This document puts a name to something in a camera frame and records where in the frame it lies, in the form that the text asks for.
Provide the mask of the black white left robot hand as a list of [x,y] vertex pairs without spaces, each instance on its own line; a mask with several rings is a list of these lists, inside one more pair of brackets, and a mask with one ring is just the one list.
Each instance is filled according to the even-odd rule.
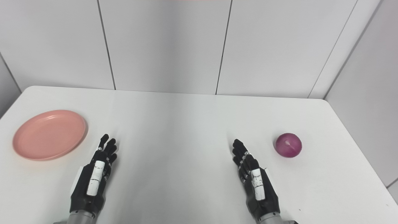
[[105,134],[100,139],[91,161],[85,165],[71,195],[70,212],[84,210],[93,216],[103,209],[104,191],[117,159],[116,140]]

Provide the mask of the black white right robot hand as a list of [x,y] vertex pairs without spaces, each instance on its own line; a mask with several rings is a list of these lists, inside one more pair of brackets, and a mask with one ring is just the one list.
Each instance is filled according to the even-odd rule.
[[280,213],[278,196],[265,169],[238,139],[233,142],[233,155],[247,195],[246,204],[253,217],[259,220],[264,215]]

